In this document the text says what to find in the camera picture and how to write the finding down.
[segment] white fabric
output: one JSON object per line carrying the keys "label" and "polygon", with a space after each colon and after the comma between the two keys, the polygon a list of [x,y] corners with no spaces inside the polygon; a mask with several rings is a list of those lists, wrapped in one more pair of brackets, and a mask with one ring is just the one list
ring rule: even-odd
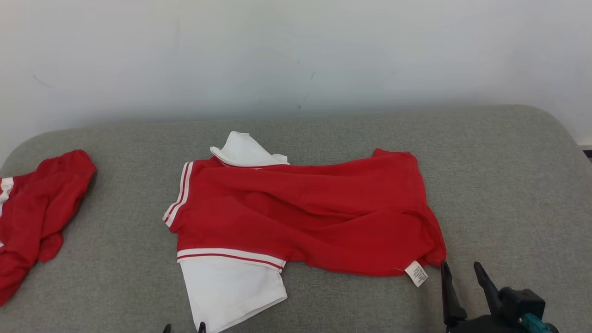
{"label": "white fabric", "polygon": [[0,216],[2,216],[2,204],[4,204],[8,200],[8,196],[10,196],[10,192],[12,191],[12,186],[14,186],[14,181],[12,180],[12,177],[2,178],[0,180],[0,189],[2,190],[0,192]]}
{"label": "white fabric", "polygon": [[235,167],[264,167],[266,165],[287,164],[288,157],[268,153],[248,133],[232,131],[222,149],[210,147],[214,156],[227,165]]}
{"label": "white fabric", "polygon": [[227,257],[180,261],[196,329],[218,333],[288,298],[279,270]]}

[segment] gray upholstery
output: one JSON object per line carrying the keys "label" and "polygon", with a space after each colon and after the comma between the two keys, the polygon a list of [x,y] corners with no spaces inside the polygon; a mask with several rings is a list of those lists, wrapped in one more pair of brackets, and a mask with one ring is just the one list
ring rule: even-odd
{"label": "gray upholstery", "polygon": [[[103,126],[35,137],[1,176],[84,149],[98,173],[58,256],[37,264],[0,308],[0,332],[195,331],[176,237],[161,217],[183,163],[209,158],[231,130],[251,133],[293,164],[333,164],[375,148],[419,160],[428,203],[448,247],[469,316],[487,311],[472,271],[530,288],[563,332],[592,326],[592,166],[549,114],[523,106],[346,116]],[[406,276],[362,277],[291,262],[288,300],[227,332],[443,332],[439,270],[416,288]]]}

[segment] teal component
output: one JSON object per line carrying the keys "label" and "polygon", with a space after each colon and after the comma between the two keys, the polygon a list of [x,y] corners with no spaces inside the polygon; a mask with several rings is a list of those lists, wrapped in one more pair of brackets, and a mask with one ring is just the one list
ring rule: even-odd
{"label": "teal component", "polygon": [[524,326],[530,333],[551,333],[551,329],[542,322],[539,317],[532,313],[527,313],[522,316],[522,326]]}

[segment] white sleeve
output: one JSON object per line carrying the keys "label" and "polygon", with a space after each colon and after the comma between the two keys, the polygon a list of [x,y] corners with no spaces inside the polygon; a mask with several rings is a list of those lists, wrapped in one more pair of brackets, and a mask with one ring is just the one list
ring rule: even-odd
{"label": "white sleeve", "polygon": [[187,258],[183,271],[196,329],[218,333],[285,300],[279,269],[220,256]]}
{"label": "white sleeve", "polygon": [[0,178],[0,216],[2,216],[2,204],[8,200],[13,186],[14,182],[12,180],[12,177]]}

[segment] red fabric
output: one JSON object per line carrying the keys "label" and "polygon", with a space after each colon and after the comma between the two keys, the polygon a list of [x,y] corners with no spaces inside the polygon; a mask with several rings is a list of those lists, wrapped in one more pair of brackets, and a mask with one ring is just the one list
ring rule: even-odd
{"label": "red fabric", "polygon": [[439,267],[446,258],[417,160],[407,152],[260,169],[212,158],[193,162],[186,174],[179,198],[188,190],[187,200],[165,216],[178,251],[236,249],[370,276],[404,274],[414,260]]}
{"label": "red fabric", "polygon": [[53,259],[62,247],[60,230],[70,221],[95,165],[84,151],[46,159],[34,172],[13,177],[0,216],[0,306],[18,290],[37,260]]}

